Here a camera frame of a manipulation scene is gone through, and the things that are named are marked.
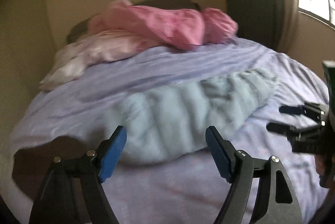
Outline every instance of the screw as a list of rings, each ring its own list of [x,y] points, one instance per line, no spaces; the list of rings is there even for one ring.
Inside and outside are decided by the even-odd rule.
[[[271,156],[271,160],[275,163],[279,162],[279,158],[277,156]]]
[[[237,153],[238,153],[240,156],[242,156],[242,157],[244,157],[245,155],[247,155],[246,152],[243,151],[243,150],[238,150]]]
[[[56,156],[56,157],[54,158],[54,163],[58,164],[61,160],[62,160],[62,157],[61,157],[61,156]]]
[[[93,157],[95,155],[95,150],[94,149],[87,150],[86,155],[88,157]]]

